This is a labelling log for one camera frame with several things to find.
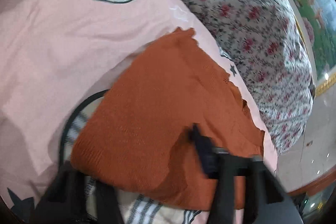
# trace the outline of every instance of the black star print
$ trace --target black star print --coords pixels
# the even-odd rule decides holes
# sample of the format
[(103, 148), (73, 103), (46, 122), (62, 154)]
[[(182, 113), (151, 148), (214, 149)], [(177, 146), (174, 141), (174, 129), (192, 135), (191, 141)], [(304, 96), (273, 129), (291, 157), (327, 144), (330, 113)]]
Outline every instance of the black star print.
[(236, 76), (237, 73), (233, 65), (231, 65), (230, 71), (233, 73), (233, 76)]
[(26, 198), (21, 200), (13, 191), (7, 188), (9, 196), (14, 205), (11, 211), (16, 214), (18, 218), (26, 223), (29, 223), (30, 213), (34, 209), (34, 198)]

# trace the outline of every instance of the pink bedsheet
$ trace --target pink bedsheet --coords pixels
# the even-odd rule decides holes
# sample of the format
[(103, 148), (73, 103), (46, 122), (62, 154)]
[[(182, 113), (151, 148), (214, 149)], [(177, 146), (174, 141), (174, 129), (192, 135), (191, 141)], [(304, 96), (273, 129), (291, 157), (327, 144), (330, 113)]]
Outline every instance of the pink bedsheet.
[[(0, 195), (9, 207), (7, 187), (20, 199), (39, 200), (57, 172), (65, 120), (84, 98), (110, 87), (123, 70), (117, 65), (139, 47), (178, 26), (193, 27), (199, 46), (232, 74), (232, 62), (180, 0), (16, 1), (0, 0), (6, 10), (0, 14)], [(230, 81), (266, 131), (264, 161), (275, 170), (277, 154), (255, 102), (239, 74)]]

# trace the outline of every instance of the wrinkled sheet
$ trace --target wrinkled sheet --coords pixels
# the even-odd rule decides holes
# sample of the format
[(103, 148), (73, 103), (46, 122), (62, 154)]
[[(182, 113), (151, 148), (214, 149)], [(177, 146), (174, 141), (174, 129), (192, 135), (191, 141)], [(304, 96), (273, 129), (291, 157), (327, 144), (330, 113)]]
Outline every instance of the wrinkled sheet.
[[(231, 73), (232, 62), (180, 0), (24, 0), (0, 14), (0, 195), (10, 208), (7, 187), (36, 204), (55, 176), (60, 133), (78, 103), (109, 88), (133, 52), (177, 26), (193, 27), (200, 47)], [(277, 154), (251, 94), (239, 74), (230, 81), (266, 131), (264, 161), (275, 170)]]

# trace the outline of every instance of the gold trim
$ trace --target gold trim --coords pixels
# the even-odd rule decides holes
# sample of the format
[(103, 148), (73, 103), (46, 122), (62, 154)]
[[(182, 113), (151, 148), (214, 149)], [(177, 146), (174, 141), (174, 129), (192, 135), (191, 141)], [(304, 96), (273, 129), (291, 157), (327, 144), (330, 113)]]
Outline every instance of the gold trim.
[(315, 96), (320, 96), (325, 93), (332, 85), (336, 83), (336, 73), (329, 76), (329, 79), (324, 81), (321, 85), (316, 88)]
[(307, 46), (306, 46), (305, 38), (303, 37), (303, 34), (302, 34), (301, 27), (300, 27), (300, 25), (299, 25), (299, 22), (298, 22), (297, 19), (296, 19), (296, 16), (294, 16), (294, 17), (295, 17), (295, 22), (296, 22), (297, 30), (299, 31), (299, 35), (300, 35), (301, 40), (302, 40), (302, 42), (303, 42), (304, 50), (306, 51), (306, 54), (308, 55)]

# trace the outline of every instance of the tiled floor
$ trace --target tiled floor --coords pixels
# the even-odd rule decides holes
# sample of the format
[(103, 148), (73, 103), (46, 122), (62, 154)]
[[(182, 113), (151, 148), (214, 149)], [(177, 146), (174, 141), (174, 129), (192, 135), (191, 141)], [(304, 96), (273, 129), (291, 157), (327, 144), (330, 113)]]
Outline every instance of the tiled floor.
[(287, 191), (315, 180), (336, 165), (336, 85), (315, 99), (305, 135), (278, 159), (277, 176)]

